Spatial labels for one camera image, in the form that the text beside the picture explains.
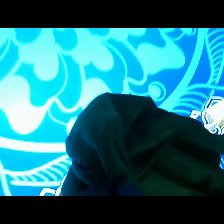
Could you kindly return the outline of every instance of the dark hooded garment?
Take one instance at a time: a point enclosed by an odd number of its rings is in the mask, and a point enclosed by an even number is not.
[[[66,140],[72,166],[62,196],[224,195],[224,137],[150,97],[102,94]]]

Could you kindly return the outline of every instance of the illuminated screen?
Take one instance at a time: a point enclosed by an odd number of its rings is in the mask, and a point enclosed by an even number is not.
[[[54,195],[66,136],[105,92],[151,96],[223,134],[223,52],[223,28],[1,28],[0,195]]]

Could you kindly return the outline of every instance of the person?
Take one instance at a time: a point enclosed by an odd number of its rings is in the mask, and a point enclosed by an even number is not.
[[[224,137],[150,97],[105,93],[79,115],[62,196],[224,195]]]

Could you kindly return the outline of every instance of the blue patterned backdrop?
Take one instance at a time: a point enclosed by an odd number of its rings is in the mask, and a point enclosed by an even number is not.
[[[104,92],[206,123],[224,97],[223,53],[222,28],[1,28],[0,195],[55,192],[71,164],[65,138]]]

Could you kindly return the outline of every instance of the silhouetted person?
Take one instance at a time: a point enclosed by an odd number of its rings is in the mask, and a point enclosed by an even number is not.
[[[102,94],[66,140],[72,166],[62,196],[224,195],[224,137],[150,97]]]

